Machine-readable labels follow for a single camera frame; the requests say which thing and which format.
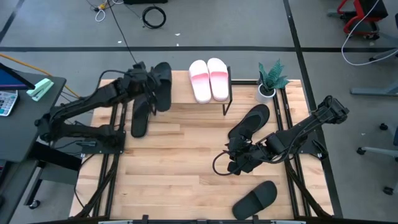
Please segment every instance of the monitor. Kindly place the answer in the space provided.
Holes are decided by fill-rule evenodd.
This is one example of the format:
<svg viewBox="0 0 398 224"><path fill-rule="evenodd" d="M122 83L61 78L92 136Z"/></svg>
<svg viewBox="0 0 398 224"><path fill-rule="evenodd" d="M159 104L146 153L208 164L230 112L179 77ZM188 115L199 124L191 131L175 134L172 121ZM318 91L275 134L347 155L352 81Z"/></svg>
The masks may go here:
<svg viewBox="0 0 398 224"><path fill-rule="evenodd" d="M0 63L0 90L33 90L35 85Z"/></svg>

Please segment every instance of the white slide sandal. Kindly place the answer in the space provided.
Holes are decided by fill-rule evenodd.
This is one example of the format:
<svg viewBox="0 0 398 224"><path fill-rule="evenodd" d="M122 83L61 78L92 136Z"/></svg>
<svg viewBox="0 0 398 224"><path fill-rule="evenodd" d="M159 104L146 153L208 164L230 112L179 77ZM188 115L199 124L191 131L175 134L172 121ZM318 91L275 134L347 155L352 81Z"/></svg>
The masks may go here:
<svg viewBox="0 0 398 224"><path fill-rule="evenodd" d="M209 71L203 60L194 61L189 67L189 75L193 94L198 103L208 103L211 100Z"/></svg>
<svg viewBox="0 0 398 224"><path fill-rule="evenodd" d="M210 74L213 98L218 101L225 101L229 97L229 75L226 65L218 58L211 58L207 61L207 68Z"/></svg>

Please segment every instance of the black slide sandal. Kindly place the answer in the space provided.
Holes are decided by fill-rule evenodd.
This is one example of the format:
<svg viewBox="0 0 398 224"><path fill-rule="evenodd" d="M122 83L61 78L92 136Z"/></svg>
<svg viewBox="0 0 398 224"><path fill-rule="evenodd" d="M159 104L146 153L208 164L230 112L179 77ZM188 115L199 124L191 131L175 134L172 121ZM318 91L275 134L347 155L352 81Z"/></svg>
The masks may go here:
<svg viewBox="0 0 398 224"><path fill-rule="evenodd" d="M245 220L275 202L277 189L272 181L265 181L250 191L232 207L237 220Z"/></svg>
<svg viewBox="0 0 398 224"><path fill-rule="evenodd" d="M145 96L139 96L132 106L131 136L142 138L147 133L150 114L149 104Z"/></svg>
<svg viewBox="0 0 398 224"><path fill-rule="evenodd" d="M154 68L155 76L160 80L160 87L156 88L156 110L164 112L170 109L172 104L172 68L169 63L162 62Z"/></svg>
<svg viewBox="0 0 398 224"><path fill-rule="evenodd" d="M245 115L239 124L237 124L229 133L228 138L239 137L239 130L244 126L248 131L254 134L266 125L269 119L269 109L266 105L257 105Z"/></svg>

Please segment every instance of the white pot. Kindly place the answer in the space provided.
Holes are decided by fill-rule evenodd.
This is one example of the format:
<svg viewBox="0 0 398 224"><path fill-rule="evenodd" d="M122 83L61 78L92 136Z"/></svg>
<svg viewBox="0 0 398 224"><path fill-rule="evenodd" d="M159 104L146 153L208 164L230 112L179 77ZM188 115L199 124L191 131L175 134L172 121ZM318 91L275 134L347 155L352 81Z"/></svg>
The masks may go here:
<svg viewBox="0 0 398 224"><path fill-rule="evenodd" d="M267 102L269 102L270 100L272 100L272 98L275 96L275 94L276 94L276 89L274 89L274 93L273 93L271 96L266 96L266 95L263 95L263 94L261 93L261 91L260 91L261 86L262 86L262 84L260 84L260 85L259 85L259 88L257 89L256 100L257 100L259 103L267 103Z"/></svg>

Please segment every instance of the blue screen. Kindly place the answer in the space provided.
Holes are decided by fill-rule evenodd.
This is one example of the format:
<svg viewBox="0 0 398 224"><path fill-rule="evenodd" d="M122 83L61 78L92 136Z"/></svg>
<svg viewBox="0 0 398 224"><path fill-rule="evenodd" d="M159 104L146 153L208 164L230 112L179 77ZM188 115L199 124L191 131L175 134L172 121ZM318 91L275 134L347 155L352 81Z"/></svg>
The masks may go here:
<svg viewBox="0 0 398 224"><path fill-rule="evenodd" d="M0 88L8 87L8 88L20 88L26 86L18 79L14 78L12 75L8 74L3 69L0 69Z"/></svg>

